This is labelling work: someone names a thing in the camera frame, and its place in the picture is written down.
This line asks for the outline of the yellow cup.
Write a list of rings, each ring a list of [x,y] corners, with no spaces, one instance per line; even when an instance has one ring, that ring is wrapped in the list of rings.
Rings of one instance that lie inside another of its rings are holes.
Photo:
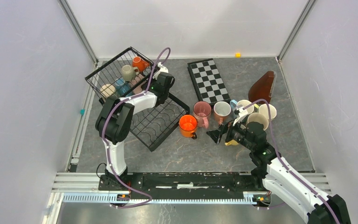
[[[241,124],[236,124],[232,126],[230,130],[227,131],[225,139],[226,146],[242,145],[242,142],[246,137],[246,132],[241,126]]]

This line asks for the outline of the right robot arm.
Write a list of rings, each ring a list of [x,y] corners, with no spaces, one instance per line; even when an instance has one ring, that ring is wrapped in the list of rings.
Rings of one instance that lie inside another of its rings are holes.
[[[266,189],[281,198],[307,224],[349,224],[350,215],[345,200],[319,189],[292,168],[286,159],[267,141],[263,125],[251,122],[241,128],[230,121],[207,135],[220,143],[236,141],[247,148],[255,164],[250,183],[255,190]]]

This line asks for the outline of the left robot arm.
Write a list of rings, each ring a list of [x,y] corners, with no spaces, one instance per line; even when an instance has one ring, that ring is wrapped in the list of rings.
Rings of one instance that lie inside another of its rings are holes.
[[[110,184],[116,190],[123,190],[128,184],[128,178],[123,174],[127,170],[124,140],[130,132],[133,115],[163,104],[174,80],[173,75],[161,72],[156,79],[152,79],[146,91],[130,97],[110,96],[106,99],[96,122],[96,130],[105,146],[106,170],[112,174]]]

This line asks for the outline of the pink floral mug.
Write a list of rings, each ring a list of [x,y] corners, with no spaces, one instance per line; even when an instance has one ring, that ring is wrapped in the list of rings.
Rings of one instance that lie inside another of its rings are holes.
[[[199,101],[193,106],[193,116],[197,120],[197,126],[205,129],[209,128],[209,118],[212,113],[212,108],[208,102]]]

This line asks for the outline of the light blue mug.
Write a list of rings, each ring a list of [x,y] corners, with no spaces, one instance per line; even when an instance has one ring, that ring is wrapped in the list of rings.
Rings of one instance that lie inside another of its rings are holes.
[[[242,105],[242,106],[244,106],[246,109],[247,109],[247,111],[248,111],[248,115],[250,115],[251,113],[253,113],[254,112],[254,106],[253,105],[251,105],[251,102],[250,101],[248,101],[248,100],[240,100],[240,101],[236,101],[236,100],[231,100],[230,101],[230,106],[231,106],[231,108],[232,108],[232,110],[234,111],[234,108],[236,107],[236,106],[238,106],[238,105]]]

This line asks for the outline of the salmon pink mug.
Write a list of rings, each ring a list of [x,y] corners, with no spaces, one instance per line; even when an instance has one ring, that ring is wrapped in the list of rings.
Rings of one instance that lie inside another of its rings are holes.
[[[232,109],[229,103],[224,101],[219,101],[215,103],[215,105],[213,106],[214,119],[220,125],[229,117],[231,111]]]

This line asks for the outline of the orange cup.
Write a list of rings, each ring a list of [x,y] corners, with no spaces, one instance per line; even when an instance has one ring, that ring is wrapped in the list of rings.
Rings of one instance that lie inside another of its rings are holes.
[[[192,138],[194,140],[197,139],[197,125],[198,122],[193,115],[183,115],[179,119],[180,133],[183,137]]]

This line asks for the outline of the yellow mug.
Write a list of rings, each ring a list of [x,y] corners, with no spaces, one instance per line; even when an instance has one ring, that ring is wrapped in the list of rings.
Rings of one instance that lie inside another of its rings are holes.
[[[267,119],[273,120],[277,116],[277,109],[271,104],[258,105],[256,108],[257,112],[261,113]]]

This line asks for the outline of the tan tall cup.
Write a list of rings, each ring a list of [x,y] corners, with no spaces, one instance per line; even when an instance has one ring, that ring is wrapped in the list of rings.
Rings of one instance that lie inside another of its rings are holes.
[[[246,125],[248,125],[251,122],[257,122],[263,125],[263,130],[266,131],[266,129],[269,126],[269,120],[266,118],[263,114],[254,112],[250,114],[247,118]]]

